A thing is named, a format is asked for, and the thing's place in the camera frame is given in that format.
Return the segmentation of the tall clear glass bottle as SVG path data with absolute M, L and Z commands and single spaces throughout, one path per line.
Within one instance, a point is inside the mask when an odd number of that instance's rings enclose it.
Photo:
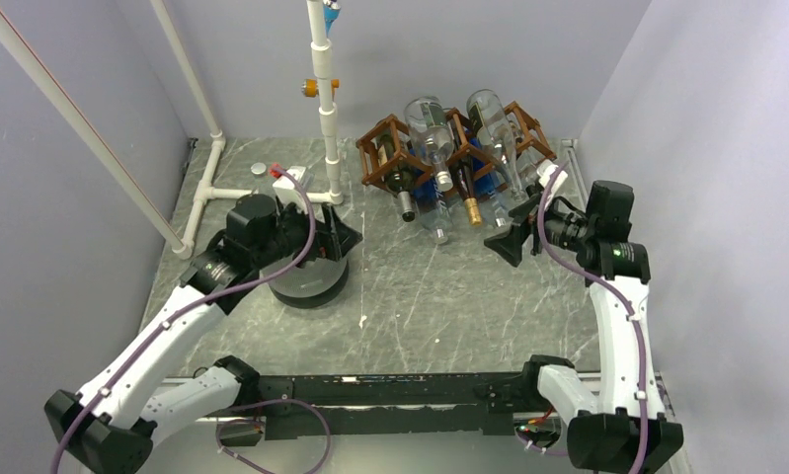
M 481 149 L 489 155 L 512 197 L 519 202 L 527 200 L 525 185 L 518 174 L 512 127 L 498 95 L 491 89 L 474 92 L 467 99 L 466 112 Z

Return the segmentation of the short clear glass bottle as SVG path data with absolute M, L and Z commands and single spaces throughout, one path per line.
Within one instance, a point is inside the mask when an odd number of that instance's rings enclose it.
M 447 160 L 454 151 L 443 107 L 435 96 L 422 96 L 404 109 L 404 117 L 416 156 L 434 171 L 437 188 L 448 192 L 453 180 Z

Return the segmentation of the dark green wine bottle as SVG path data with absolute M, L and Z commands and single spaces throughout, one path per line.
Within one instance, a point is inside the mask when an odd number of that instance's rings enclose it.
M 394 163 L 394 166 L 383 176 L 383 182 L 386 188 L 396 195 L 402 220 L 412 222 L 416 218 L 411 198 L 415 175 L 407 164 L 394 159 L 394 139 L 388 131 L 382 132 L 377 136 L 376 145 L 379 165 L 385 165 L 389 162 Z

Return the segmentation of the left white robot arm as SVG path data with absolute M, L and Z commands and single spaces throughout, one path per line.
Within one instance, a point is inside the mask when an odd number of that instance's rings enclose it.
M 254 288 L 318 260 L 345 258 L 362 240 L 329 204 L 238 199 L 225 226 L 194 257 L 151 323 L 101 373 L 44 406 L 58 443 L 51 463 L 72 455 L 95 473 L 134 473 L 152 449 L 192 421 L 263 399 L 260 373 L 229 355 L 164 396 L 156 391 L 175 362 Z

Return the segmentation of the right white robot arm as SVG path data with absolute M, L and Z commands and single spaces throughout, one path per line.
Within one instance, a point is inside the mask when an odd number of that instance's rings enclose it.
M 587 205 L 558 209 L 540 185 L 510 212 L 511 224 L 485 246 L 516 267 L 522 245 L 532 254 L 560 248 L 574 253 L 571 271 L 589 290 L 599 335 L 600 388 L 581 380 L 574 365 L 533 355 L 519 376 L 519 396 L 532 410 L 557 414 L 565 425 L 573 466 L 597 473 L 656 473 L 682 448 L 682 426 L 668 419 L 659 392 L 647 329 L 651 272 L 647 249 L 630 241 L 631 187 L 592 185 Z

